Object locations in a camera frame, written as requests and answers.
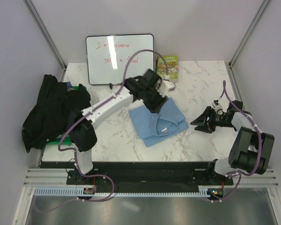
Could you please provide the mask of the light blue long sleeve shirt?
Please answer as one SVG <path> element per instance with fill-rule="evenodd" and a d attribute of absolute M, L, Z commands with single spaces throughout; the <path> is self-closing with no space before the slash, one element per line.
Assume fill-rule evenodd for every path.
<path fill-rule="evenodd" d="M 188 129 L 185 116 L 169 98 L 159 113 L 151 113 L 144 105 L 129 111 L 138 136 L 147 147 L 164 141 Z"/>

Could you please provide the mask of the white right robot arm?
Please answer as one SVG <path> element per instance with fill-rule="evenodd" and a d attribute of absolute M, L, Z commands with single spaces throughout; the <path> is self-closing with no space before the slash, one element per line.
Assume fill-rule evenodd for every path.
<path fill-rule="evenodd" d="M 237 137 L 229 156 L 212 161 L 212 169 L 205 172 L 209 184 L 217 184 L 223 176 L 242 174 L 263 175 L 267 170 L 274 145 L 274 136 L 258 128 L 251 113 L 243 110 L 243 102 L 234 100 L 224 112 L 215 100 L 204 112 L 191 122 L 196 131 L 211 134 L 217 127 L 233 128 Z"/>

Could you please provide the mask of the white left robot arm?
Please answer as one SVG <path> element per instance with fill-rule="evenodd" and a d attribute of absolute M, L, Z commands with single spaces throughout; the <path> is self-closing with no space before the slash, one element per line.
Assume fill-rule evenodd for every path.
<path fill-rule="evenodd" d="M 77 179 L 82 184 L 89 184 L 93 180 L 92 148 L 98 140 L 95 130 L 102 122 L 137 100 L 142 101 L 151 113 L 159 113 L 167 100 L 166 93 L 174 87 L 170 81 L 148 69 L 144 75 L 125 79 L 118 91 L 97 104 L 72 111 L 67 135 L 76 145 L 74 158 L 79 171 Z"/>

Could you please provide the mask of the black long sleeve shirt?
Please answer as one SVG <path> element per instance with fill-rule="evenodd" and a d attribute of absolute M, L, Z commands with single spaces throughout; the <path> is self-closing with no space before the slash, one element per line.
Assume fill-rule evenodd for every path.
<path fill-rule="evenodd" d="M 64 134 L 71 111 L 91 106 L 90 94 L 82 84 L 78 90 L 67 92 L 67 83 L 59 82 L 53 75 L 44 75 L 37 103 L 22 125 L 22 141 L 27 153 L 32 148 L 43 148 Z"/>

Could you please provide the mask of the green treehouse book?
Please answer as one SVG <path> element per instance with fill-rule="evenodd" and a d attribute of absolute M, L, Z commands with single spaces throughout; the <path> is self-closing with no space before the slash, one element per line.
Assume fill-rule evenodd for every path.
<path fill-rule="evenodd" d="M 164 80 L 168 79 L 172 82 L 178 81 L 178 56 L 177 55 L 164 55 L 163 58 L 158 56 L 156 59 L 156 72 Z"/>

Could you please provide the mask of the small whiteboard with stand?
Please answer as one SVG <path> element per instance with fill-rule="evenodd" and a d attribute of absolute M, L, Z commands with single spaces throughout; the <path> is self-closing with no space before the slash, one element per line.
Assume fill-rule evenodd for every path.
<path fill-rule="evenodd" d="M 103 35 L 86 37 L 88 77 L 91 85 L 120 84 L 127 63 L 126 78 L 154 69 L 154 54 L 137 51 L 154 49 L 152 34 Z"/>

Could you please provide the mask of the green plastic bin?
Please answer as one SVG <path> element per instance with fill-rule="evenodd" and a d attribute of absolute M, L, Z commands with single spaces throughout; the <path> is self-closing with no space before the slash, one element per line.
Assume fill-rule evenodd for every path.
<path fill-rule="evenodd" d="M 67 92 L 72 91 L 72 90 L 78 90 L 79 86 L 71 86 L 69 84 L 69 82 L 67 83 Z M 59 145 L 60 140 L 62 139 L 62 137 L 64 136 L 64 134 L 59 135 L 57 138 L 52 139 L 51 141 L 49 141 L 47 143 L 47 145 Z M 66 138 L 64 139 L 63 145 L 72 145 L 73 141 L 71 140 L 71 138 L 69 136 L 66 136 Z"/>

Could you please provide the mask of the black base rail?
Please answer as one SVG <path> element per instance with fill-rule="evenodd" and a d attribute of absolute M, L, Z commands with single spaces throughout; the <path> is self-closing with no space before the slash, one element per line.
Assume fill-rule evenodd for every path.
<path fill-rule="evenodd" d="M 233 180 L 218 175 L 211 162 L 94 162 L 85 178 L 73 162 L 42 162 L 42 169 L 66 169 L 68 185 L 95 185 L 100 191 L 170 192 L 197 191 L 199 186 L 232 186 Z"/>

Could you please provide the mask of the left aluminium frame post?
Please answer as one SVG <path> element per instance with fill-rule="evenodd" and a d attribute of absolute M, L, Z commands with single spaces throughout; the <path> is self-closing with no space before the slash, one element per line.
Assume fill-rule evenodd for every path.
<path fill-rule="evenodd" d="M 66 64 L 64 60 L 61 57 L 61 54 L 59 53 L 49 31 L 47 30 L 45 23 L 43 22 L 40 14 L 37 11 L 37 8 L 33 4 L 31 0 L 24 0 L 24 4 L 26 5 L 28 11 L 30 12 L 33 20 L 35 21 L 37 27 L 39 28 L 41 34 L 43 35 L 47 45 L 49 46 L 51 52 L 53 53 L 55 59 L 57 60 L 59 66 L 62 68 L 62 70 L 65 72 L 66 71 Z"/>

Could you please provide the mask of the aluminium frame post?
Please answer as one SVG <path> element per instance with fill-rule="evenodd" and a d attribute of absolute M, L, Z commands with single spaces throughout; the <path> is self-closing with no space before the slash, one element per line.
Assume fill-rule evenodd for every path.
<path fill-rule="evenodd" d="M 233 65 L 235 64 L 236 60 L 238 59 L 240 53 L 242 52 L 244 46 L 246 45 L 247 41 L 249 40 L 250 36 L 254 32 L 255 28 L 257 27 L 258 23 L 260 22 L 263 14 L 265 13 L 266 9 L 268 8 L 269 4 L 271 3 L 271 0 L 263 0 L 253 17 L 249 27 L 247 28 L 244 36 L 242 37 L 235 53 L 232 56 L 232 59 L 229 61 L 228 66 L 230 69 L 232 69 Z"/>
<path fill-rule="evenodd" d="M 61 54 L 59 53 L 49 31 L 47 30 L 45 23 L 43 22 L 40 14 L 37 11 L 37 8 L 33 4 L 31 0 L 24 0 L 24 4 L 26 5 L 28 11 L 30 12 L 33 20 L 35 21 L 37 27 L 39 28 L 41 34 L 43 35 L 47 45 L 49 46 L 51 52 L 53 53 L 55 59 L 57 60 L 59 66 L 62 68 L 62 70 L 65 72 L 66 71 L 66 64 L 64 60 L 61 57 Z"/>

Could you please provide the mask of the right aluminium frame post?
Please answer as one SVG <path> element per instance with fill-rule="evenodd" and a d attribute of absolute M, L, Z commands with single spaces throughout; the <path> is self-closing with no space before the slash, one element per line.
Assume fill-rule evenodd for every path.
<path fill-rule="evenodd" d="M 257 27 L 258 23 L 260 22 L 263 14 L 265 13 L 266 9 L 268 8 L 269 4 L 271 3 L 271 0 L 263 0 L 253 17 L 249 27 L 247 28 L 244 36 L 242 37 L 235 53 L 232 56 L 232 59 L 229 61 L 228 66 L 230 69 L 232 69 L 233 65 L 235 64 L 236 60 L 238 59 L 240 53 L 242 52 L 244 46 L 246 45 L 247 41 L 249 40 L 250 36 L 254 32 L 255 28 Z"/>

